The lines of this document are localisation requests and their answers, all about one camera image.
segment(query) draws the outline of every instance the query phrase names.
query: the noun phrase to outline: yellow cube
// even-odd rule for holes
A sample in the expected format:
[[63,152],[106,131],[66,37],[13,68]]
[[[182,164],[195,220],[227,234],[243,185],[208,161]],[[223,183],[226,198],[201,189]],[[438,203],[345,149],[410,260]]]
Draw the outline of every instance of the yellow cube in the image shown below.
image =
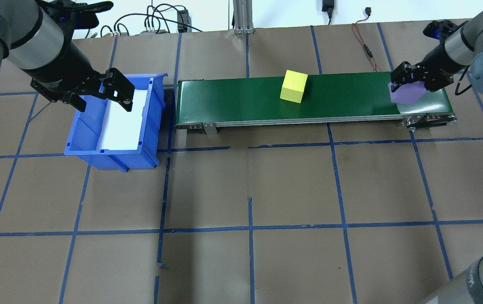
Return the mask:
[[281,99],[301,103],[307,74],[286,70],[281,89]]

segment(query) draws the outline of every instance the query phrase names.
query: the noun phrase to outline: foam block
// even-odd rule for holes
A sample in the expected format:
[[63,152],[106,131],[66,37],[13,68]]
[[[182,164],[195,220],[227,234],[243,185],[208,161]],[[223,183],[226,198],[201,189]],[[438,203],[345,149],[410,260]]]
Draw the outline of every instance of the foam block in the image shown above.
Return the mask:
[[281,99],[301,103],[306,82],[307,74],[287,70],[282,83]]
[[395,92],[391,92],[391,82],[388,84],[391,102],[400,104],[415,104],[420,98],[427,93],[425,85],[421,81],[407,83]]

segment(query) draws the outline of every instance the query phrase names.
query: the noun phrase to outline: conveyor leg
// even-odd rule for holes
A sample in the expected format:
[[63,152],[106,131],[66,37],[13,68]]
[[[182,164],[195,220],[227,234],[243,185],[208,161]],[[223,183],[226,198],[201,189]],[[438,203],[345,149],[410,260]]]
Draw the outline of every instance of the conveyor leg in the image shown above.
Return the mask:
[[204,132],[206,132],[207,135],[217,134],[217,127],[215,127],[214,123],[212,122],[203,123],[202,126],[204,127]]

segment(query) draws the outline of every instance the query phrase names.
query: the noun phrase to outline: grid floor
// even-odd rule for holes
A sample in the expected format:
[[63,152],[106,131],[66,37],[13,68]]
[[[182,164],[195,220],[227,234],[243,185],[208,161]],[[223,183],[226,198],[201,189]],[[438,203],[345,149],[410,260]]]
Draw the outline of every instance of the grid floor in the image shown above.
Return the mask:
[[[360,30],[389,71],[434,46],[401,49],[400,35],[422,36],[425,25]],[[477,92],[450,94],[453,127],[408,133],[395,122],[361,122],[207,136],[174,129],[174,83],[286,68],[371,71],[351,28],[77,43],[95,69],[170,74],[161,163],[121,173],[63,156],[74,111],[47,106],[4,62],[0,303],[416,302],[483,254]]]

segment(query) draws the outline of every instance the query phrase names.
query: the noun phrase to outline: white wall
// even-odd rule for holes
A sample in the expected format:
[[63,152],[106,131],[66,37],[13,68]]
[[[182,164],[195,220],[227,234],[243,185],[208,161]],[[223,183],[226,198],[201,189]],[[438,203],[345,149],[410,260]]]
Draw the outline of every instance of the white wall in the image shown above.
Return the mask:
[[[96,3],[101,0],[77,0]],[[121,16],[132,12],[145,13],[151,0],[111,0],[114,8],[97,15],[100,25],[92,30],[98,32],[103,25],[112,26]],[[230,28],[232,0],[153,0],[154,5],[181,4],[189,9],[194,27],[202,31],[218,31]],[[483,10],[483,0],[335,0],[332,24],[353,23],[363,19],[365,7],[372,8],[367,22],[415,21],[433,19],[472,18]],[[321,12],[322,0],[253,0],[253,23],[255,27],[301,27],[328,23],[328,16]],[[163,13],[166,19],[176,19],[173,10]],[[145,16],[131,16],[122,23],[134,35],[144,30]],[[176,24],[169,23],[175,32]],[[87,30],[78,30],[74,38],[83,38]]]

